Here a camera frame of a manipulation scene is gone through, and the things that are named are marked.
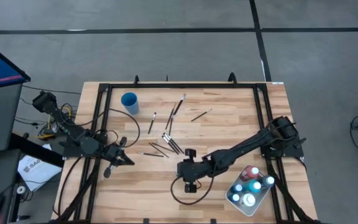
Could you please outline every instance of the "white bottle cap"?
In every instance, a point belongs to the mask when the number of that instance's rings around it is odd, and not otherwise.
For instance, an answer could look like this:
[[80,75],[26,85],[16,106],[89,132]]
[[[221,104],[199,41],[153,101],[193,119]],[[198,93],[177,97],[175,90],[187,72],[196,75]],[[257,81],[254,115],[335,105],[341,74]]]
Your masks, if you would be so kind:
[[242,203],[248,207],[255,205],[255,197],[252,194],[245,194],[242,197]]
[[260,189],[262,186],[261,186],[261,184],[259,183],[259,182],[255,182],[254,183],[254,189],[256,189],[256,190],[258,190],[258,189]]
[[267,177],[267,178],[266,178],[266,182],[267,182],[268,184],[274,184],[274,178],[273,178],[273,177]]
[[251,174],[258,174],[258,173],[259,173],[259,169],[257,167],[251,169]]
[[238,194],[234,194],[231,196],[231,200],[235,201],[235,202],[238,202],[240,200],[240,195]]
[[236,185],[234,186],[234,190],[235,190],[236,192],[240,192],[240,191],[242,190],[241,184],[236,184]]

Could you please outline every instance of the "yellow cable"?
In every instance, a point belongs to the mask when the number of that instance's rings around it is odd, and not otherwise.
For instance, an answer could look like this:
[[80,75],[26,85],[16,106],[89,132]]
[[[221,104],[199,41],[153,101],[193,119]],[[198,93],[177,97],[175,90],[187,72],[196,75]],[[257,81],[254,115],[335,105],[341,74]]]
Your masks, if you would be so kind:
[[[63,109],[68,111],[69,118],[71,118],[71,110],[69,108],[67,108],[67,107],[63,107]],[[50,115],[49,115],[49,119],[48,119],[48,129],[50,129]],[[43,138],[49,138],[49,137],[52,137],[52,136],[54,136],[54,134],[46,134],[46,135],[43,135],[43,136],[29,136],[29,138],[43,139]]]
[[71,110],[67,107],[63,107],[63,109],[66,109],[68,111],[68,117],[71,118]]

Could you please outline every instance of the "gray floor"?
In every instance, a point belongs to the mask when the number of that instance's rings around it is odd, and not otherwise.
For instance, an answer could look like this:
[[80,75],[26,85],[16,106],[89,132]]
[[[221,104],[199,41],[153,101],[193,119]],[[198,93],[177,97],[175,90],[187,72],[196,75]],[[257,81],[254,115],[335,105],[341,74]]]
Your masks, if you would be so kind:
[[[262,27],[358,27],[358,1],[257,0]],[[0,29],[252,27],[248,1],[0,0]],[[349,122],[358,115],[358,32],[263,34],[273,81],[285,82],[305,142],[319,219],[358,223],[358,151]],[[0,35],[0,51],[25,70],[31,86],[81,91],[85,81],[263,81],[253,33]],[[23,89],[22,97],[37,94]],[[57,94],[78,104],[75,95]],[[29,105],[18,116],[46,117]],[[15,124],[19,132],[35,128]],[[32,222],[50,218],[57,183],[21,205]]]

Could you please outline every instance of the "black robotic arm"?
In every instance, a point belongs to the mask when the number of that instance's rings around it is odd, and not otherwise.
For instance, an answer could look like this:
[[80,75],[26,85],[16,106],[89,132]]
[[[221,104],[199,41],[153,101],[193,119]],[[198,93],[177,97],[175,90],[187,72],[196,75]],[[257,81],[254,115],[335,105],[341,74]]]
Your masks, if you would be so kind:
[[111,175],[111,169],[115,166],[134,165],[135,163],[124,153],[126,137],[121,139],[120,145],[112,143],[107,145],[106,132],[101,131],[95,134],[81,125],[75,124],[65,113],[57,106],[56,96],[44,91],[33,100],[33,106],[41,113],[47,113],[59,123],[67,133],[65,142],[60,144],[65,151],[77,154],[77,157],[98,157],[110,162],[110,166],[104,171],[104,177]]
[[[196,157],[196,151],[194,149],[186,149],[185,154],[189,158],[184,159],[183,162],[179,162],[177,164],[177,179],[182,178],[185,182],[186,193],[196,193],[196,181],[198,179],[206,176],[213,178],[224,173],[228,170],[229,166],[233,165],[237,158],[253,151],[254,149],[257,149],[258,147],[268,146],[275,150],[283,150],[286,147],[299,148],[304,141],[305,139],[299,139],[298,131],[295,129],[294,123],[292,123],[287,117],[279,117],[269,122],[264,129],[261,129],[251,138],[240,142],[230,149],[220,149],[205,155],[201,158],[201,162],[194,161],[194,157]],[[290,195],[288,189],[282,184],[273,169],[270,170],[270,173],[275,179],[276,186],[288,200],[298,218],[303,222],[319,223],[319,221],[313,220],[307,216],[306,213],[298,206],[293,197]],[[194,204],[194,202],[183,204],[191,205]]]

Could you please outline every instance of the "wooden tabletop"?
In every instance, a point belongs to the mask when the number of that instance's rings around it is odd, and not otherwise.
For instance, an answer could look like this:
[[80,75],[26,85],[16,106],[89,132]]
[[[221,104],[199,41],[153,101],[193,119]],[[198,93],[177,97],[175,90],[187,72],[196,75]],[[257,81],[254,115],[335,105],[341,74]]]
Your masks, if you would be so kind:
[[[98,85],[98,82],[84,84],[76,123],[92,120]],[[284,85],[267,83],[267,86],[273,117],[288,116],[292,119]],[[108,162],[102,161],[94,201],[93,223],[141,223],[144,218],[149,218],[151,223],[209,223],[212,218],[217,219],[218,223],[275,223],[270,193],[252,217],[243,215],[224,197],[232,181],[246,165],[257,166],[262,172],[267,173],[265,161],[259,149],[242,156],[227,172],[217,176],[208,196],[191,206],[179,204],[170,194],[170,185],[176,177],[177,163],[185,158],[183,154],[176,155],[168,152],[169,158],[137,154],[138,152],[158,153],[148,145],[148,142],[156,142],[168,147],[161,135],[165,132],[165,125],[174,103],[178,103],[184,93],[186,93],[186,99],[174,118],[171,137],[182,149],[196,149],[196,161],[199,161],[205,154],[217,149],[228,149],[251,137],[260,129],[252,89],[115,88],[112,92],[110,108],[125,111],[120,99],[125,92],[129,91],[136,93],[139,101],[139,114],[134,117],[140,126],[140,138],[134,146],[126,149],[126,154],[135,162],[135,165],[118,167],[113,170],[109,179],[105,179],[103,172]],[[262,93],[260,93],[260,99],[263,101]],[[213,110],[208,114],[190,122],[210,108]],[[267,123],[263,102],[262,111],[265,123]],[[155,112],[157,117],[151,133],[147,134]],[[133,120],[113,111],[109,113],[107,130],[115,130],[120,138],[126,136],[128,144],[137,136],[137,127]],[[109,133],[109,142],[115,141],[115,138],[113,133]],[[62,180],[66,177],[74,160],[66,161]],[[290,193],[307,215],[317,218],[305,168],[292,158],[283,158],[283,164]],[[78,192],[82,169],[83,160],[76,165],[68,178],[63,192],[62,209],[70,204]],[[200,180],[202,188],[196,194],[184,193],[184,183],[180,180],[174,185],[174,193],[180,200],[192,202],[205,193],[210,180],[208,177],[202,178]],[[279,200],[283,218],[286,218],[280,193]],[[88,195],[85,195],[81,218],[85,217],[87,203]]]

